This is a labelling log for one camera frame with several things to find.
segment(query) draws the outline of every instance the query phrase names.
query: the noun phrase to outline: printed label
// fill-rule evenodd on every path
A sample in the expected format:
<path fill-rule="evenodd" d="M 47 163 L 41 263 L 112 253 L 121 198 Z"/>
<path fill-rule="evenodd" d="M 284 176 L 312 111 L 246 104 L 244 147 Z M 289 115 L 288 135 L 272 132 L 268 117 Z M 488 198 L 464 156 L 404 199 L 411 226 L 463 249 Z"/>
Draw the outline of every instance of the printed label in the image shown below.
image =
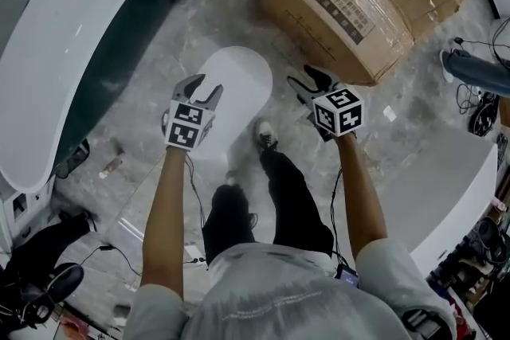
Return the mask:
<path fill-rule="evenodd" d="M 357 45 L 375 27 L 353 0 L 316 0 Z"/>

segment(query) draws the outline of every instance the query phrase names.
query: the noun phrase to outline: white t-shirt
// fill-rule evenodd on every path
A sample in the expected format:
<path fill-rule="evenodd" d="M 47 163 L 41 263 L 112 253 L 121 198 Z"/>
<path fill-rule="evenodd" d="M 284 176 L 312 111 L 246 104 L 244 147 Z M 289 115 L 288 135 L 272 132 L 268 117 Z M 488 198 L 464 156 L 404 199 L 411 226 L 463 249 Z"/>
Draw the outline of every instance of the white t-shirt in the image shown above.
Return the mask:
<path fill-rule="evenodd" d="M 323 253 L 272 244 L 240 244 L 210 265 L 215 285 L 194 315 L 159 285 L 141 287 L 124 340 L 415 339 L 400 318 L 437 314 L 456 338 L 449 304 L 420 275 L 405 248 L 377 240 L 358 255 L 360 289 L 333 279 Z"/>

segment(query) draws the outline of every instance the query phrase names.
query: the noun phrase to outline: gray marble floor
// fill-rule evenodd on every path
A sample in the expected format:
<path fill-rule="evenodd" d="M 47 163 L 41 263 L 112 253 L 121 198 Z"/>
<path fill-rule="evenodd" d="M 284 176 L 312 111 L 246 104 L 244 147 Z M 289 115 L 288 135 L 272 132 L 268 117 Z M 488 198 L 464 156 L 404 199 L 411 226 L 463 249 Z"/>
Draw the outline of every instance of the gray marble floor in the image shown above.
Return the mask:
<path fill-rule="evenodd" d="M 395 177 L 399 164 L 418 151 L 424 135 L 440 122 L 465 127 L 466 118 L 459 115 L 455 100 L 457 84 L 443 80 L 437 53 L 449 47 L 449 39 L 455 36 L 485 41 L 491 21 L 487 0 L 466 0 L 455 16 L 416 45 L 380 85 L 359 89 L 368 114 L 359 141 L 378 189 Z M 259 0 L 177 0 L 127 89 L 90 134 L 90 158 L 68 179 L 57 182 L 56 190 L 65 201 L 82 205 L 100 218 L 100 231 L 69 247 L 62 261 L 81 262 L 101 243 L 110 242 L 124 251 L 136 271 L 141 271 L 140 234 L 165 151 L 160 117 L 169 106 L 174 85 L 196 73 L 212 53 L 230 45 L 249 47 L 268 61 L 273 71 L 273 94 L 261 114 L 274 124 L 280 135 L 280 150 L 304 172 L 324 223 L 331 225 L 329 202 L 339 168 L 336 149 L 324 144 L 306 121 L 306 110 L 285 80 L 288 74 L 302 75 L 299 68 L 304 57 L 265 18 Z M 483 45 L 470 50 L 479 57 L 491 58 Z M 383 114 L 387 106 L 396 114 L 394 122 Z M 101 179 L 99 172 L 116 156 L 117 143 L 124 149 L 123 163 Z M 274 208 L 248 131 L 235 142 L 230 156 L 230 166 L 239 171 L 252 211 L 259 215 L 255 237 L 270 242 L 274 236 Z M 195 184 L 208 213 L 210 199 L 227 169 L 225 163 L 195 165 Z M 350 259 L 342 192 L 340 182 L 336 224 L 341 248 Z M 184 196 L 185 241 L 203 250 L 198 201 L 187 176 Z M 139 278 L 116 252 L 96 252 L 84 266 L 84 282 L 70 303 L 99 324 L 109 326 L 113 307 L 130 302 Z M 191 306 L 208 288 L 205 267 L 185 267 L 185 298 Z"/>

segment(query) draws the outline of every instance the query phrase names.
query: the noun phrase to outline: blue jeans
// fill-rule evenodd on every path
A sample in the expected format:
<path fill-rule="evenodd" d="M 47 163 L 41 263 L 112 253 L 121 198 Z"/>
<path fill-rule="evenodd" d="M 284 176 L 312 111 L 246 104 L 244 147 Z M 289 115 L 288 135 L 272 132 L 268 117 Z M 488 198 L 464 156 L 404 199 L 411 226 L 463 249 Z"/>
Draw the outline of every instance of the blue jeans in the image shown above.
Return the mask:
<path fill-rule="evenodd" d="M 451 53 L 444 52 L 442 62 L 446 71 L 467 85 L 480 87 L 499 96 L 510 97 L 510 69 L 501 63 L 491 63 L 459 49 Z M 510 67 L 509 60 L 503 62 Z"/>

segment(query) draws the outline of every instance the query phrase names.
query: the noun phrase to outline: white curved furniture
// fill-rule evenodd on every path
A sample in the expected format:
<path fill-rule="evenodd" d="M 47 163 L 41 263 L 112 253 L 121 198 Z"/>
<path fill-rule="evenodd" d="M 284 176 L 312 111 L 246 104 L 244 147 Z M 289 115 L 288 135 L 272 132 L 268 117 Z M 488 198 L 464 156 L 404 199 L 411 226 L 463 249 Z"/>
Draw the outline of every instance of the white curved furniture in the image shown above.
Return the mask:
<path fill-rule="evenodd" d="M 380 194 L 388 234 L 428 276 L 478 222 L 496 190 L 497 146 L 442 127 Z"/>
<path fill-rule="evenodd" d="M 0 172 L 18 191 L 47 181 L 80 79 L 125 0 L 29 0 L 0 57 Z"/>

